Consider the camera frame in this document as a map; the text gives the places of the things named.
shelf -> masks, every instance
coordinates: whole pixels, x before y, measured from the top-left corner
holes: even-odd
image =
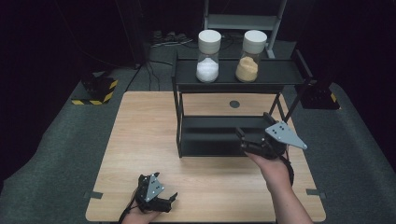
[[[183,93],[245,92],[278,93],[285,85],[301,85],[304,80],[293,60],[265,60],[259,63],[256,81],[243,83],[235,77],[236,59],[219,60],[219,76],[211,83],[203,83],[196,77],[196,59],[177,60],[177,90]]]
[[[245,156],[235,128],[241,128],[249,137],[262,139],[269,126],[263,116],[185,116],[180,136],[182,156]]]
[[[276,20],[276,16],[209,14],[207,17],[207,28],[272,31]]]

jar with white powder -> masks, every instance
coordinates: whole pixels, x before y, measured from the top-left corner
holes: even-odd
[[[213,82],[219,76],[219,49],[221,34],[204,30],[198,34],[197,78],[202,82]]]
[[[236,77],[240,81],[253,82],[256,80],[266,40],[267,35],[261,31],[251,30],[245,33],[241,59],[235,71]]]

black shelf frame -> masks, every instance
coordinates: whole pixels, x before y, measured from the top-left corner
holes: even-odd
[[[312,80],[312,74],[303,55],[297,49],[290,59],[262,59],[258,78],[251,83],[240,82],[235,77],[239,59],[219,59],[219,77],[211,83],[203,83],[196,77],[197,59],[180,59],[175,51],[172,85],[177,112],[178,156],[244,156],[239,150],[235,128],[240,127],[248,136],[261,139],[270,124],[264,116],[191,116],[185,115],[183,94],[194,93],[262,93],[275,94],[268,113],[279,110],[287,122]],[[279,101],[285,86],[299,87],[297,96],[285,115]]]

white jar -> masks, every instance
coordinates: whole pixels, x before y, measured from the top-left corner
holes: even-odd
[[[253,82],[256,80],[266,40],[267,35],[261,31],[251,30],[245,33],[241,59],[235,71],[235,75],[240,81]]]
[[[213,82],[219,76],[219,49],[221,34],[204,30],[198,34],[197,78],[202,82]]]

jar lid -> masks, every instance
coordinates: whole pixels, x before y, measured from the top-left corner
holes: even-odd
[[[247,53],[259,54],[265,48],[267,35],[258,30],[247,31],[244,36],[243,49]]]
[[[214,30],[203,30],[198,34],[198,48],[204,54],[214,54],[220,49],[221,34]]]

